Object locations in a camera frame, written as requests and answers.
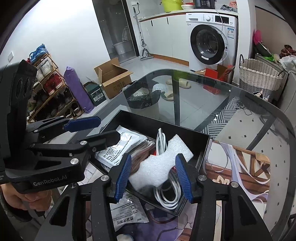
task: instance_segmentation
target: slipper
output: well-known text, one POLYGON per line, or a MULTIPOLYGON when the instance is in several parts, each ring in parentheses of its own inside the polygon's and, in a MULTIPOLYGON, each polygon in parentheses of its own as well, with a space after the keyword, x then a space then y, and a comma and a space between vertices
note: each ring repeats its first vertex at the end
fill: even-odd
POLYGON ((167 101, 174 101, 173 91, 169 90, 168 92, 161 92, 161 97, 167 101))
MULTIPOLYGON (((172 79, 167 80, 166 84, 173 85, 172 79)), ((184 89, 189 89, 191 87, 191 84, 189 83, 189 81, 187 81, 185 79, 179 79, 179 86, 184 89)))

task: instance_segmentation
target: black box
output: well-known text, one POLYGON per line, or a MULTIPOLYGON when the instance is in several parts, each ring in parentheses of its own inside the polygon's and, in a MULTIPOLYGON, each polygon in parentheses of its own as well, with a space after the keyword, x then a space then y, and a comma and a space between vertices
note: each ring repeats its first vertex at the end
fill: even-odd
POLYGON ((106 100, 106 97, 100 85, 98 85, 97 83, 89 81, 85 83, 83 87, 85 88, 86 92, 91 98, 91 101, 94 104, 94 106, 98 106, 99 104, 101 104, 103 101, 106 100))
MULTIPOLYGON (((129 130, 141 133, 152 139, 156 139, 159 128, 163 130, 163 133, 165 134, 165 138, 167 141, 172 139, 177 134, 193 153, 193 158, 188 163, 195 166, 197 170, 199 170, 202 164, 210 140, 209 135, 123 110, 120 110, 113 117, 113 119, 104 127, 102 132, 116 130, 119 125, 129 130)), ((98 163, 96 163, 96 166, 101 167, 100 171, 104 174, 107 174, 107 172, 103 169, 99 161, 98 163)), ((138 197, 139 199, 142 199, 145 202, 151 204, 152 206, 157 207, 174 216, 180 215, 187 201, 182 191, 180 203, 177 206, 177 208, 175 210, 168 210, 163 208, 155 200, 154 196, 150 199, 138 193, 132 187, 130 182, 128 182, 126 190, 138 197)))

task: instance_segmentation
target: purple yoga mat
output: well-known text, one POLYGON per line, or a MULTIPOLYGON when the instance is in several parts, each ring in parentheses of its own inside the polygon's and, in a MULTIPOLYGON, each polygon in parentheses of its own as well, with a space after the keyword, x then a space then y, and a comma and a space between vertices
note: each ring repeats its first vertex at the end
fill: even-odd
POLYGON ((75 69, 67 66, 64 79, 81 108, 83 108, 86 113, 90 113, 94 109, 94 105, 83 88, 75 69))

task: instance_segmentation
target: glass tabletop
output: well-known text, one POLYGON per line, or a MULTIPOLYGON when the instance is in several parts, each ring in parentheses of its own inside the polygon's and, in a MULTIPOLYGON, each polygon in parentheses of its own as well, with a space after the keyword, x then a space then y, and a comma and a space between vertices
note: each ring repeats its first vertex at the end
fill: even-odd
POLYGON ((101 125, 76 133, 70 142, 100 133, 119 110, 210 135, 200 172, 224 184, 238 181, 273 240, 284 235, 296 188, 296 142, 281 110, 230 84, 161 69, 113 98, 95 114, 101 125))

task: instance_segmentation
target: human hand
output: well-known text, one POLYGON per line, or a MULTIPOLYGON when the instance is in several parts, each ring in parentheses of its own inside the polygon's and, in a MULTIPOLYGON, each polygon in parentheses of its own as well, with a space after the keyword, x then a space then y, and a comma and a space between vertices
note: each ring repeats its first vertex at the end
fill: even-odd
POLYGON ((46 190, 37 193, 20 194, 11 183, 1 185, 3 196, 6 202, 18 209, 27 210, 22 201, 29 203, 29 207, 36 211, 46 211, 49 209, 52 200, 52 191, 46 190))

